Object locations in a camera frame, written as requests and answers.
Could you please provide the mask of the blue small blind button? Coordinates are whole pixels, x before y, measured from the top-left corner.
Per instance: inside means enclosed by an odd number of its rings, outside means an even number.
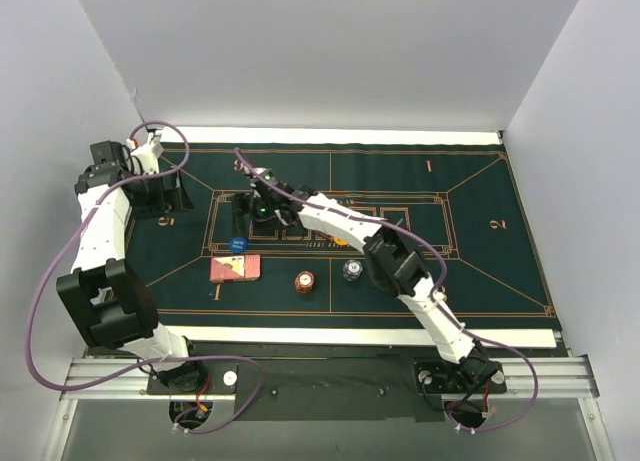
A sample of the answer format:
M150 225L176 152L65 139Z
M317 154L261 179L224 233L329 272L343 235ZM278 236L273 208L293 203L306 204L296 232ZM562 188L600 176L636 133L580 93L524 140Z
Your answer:
M232 253L244 253L248 249L248 240L243 236L233 237L229 241L229 249Z

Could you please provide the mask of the red poker chip stack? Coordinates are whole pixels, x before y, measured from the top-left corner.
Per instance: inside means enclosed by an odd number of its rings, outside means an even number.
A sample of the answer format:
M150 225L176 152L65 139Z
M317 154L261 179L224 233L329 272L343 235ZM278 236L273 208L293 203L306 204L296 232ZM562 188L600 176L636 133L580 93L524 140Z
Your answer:
M295 290L299 294L307 294L312 291L315 277L310 271L301 271L295 278Z

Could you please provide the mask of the blue poker chip stack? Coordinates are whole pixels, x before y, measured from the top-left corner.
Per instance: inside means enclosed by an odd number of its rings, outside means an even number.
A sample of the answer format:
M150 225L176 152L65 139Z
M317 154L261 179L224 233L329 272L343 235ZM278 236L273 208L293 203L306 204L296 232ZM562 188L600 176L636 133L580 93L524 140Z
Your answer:
M348 260L343 265L343 277L347 281L358 280L363 273L363 265L359 260Z

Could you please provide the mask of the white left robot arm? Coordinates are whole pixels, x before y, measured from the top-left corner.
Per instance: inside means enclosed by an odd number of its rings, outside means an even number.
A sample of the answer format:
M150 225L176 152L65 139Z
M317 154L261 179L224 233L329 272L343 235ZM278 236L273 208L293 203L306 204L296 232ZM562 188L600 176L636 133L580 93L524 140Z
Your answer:
M125 231L130 220L190 211L193 204L177 173L121 186L130 175L107 162L79 176L74 189L86 226L56 291L88 347L128 351L150 361L163 385L192 393L203 386L206 369L189 358L191 343L160 323L151 291L125 258Z

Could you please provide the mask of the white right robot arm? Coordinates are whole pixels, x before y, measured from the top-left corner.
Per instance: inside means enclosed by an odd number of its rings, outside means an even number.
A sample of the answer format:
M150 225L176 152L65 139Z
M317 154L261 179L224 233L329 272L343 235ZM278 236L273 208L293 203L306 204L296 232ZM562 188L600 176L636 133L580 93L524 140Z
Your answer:
M468 390L484 384L499 367L446 305L445 295L428 272L426 243L384 218L354 211L317 190L297 190L267 168L239 164L251 192L234 201L236 221L249 215L255 229L296 226L346 242L364 256L371 282L399 299L429 333L440 358L448 363L449 383Z

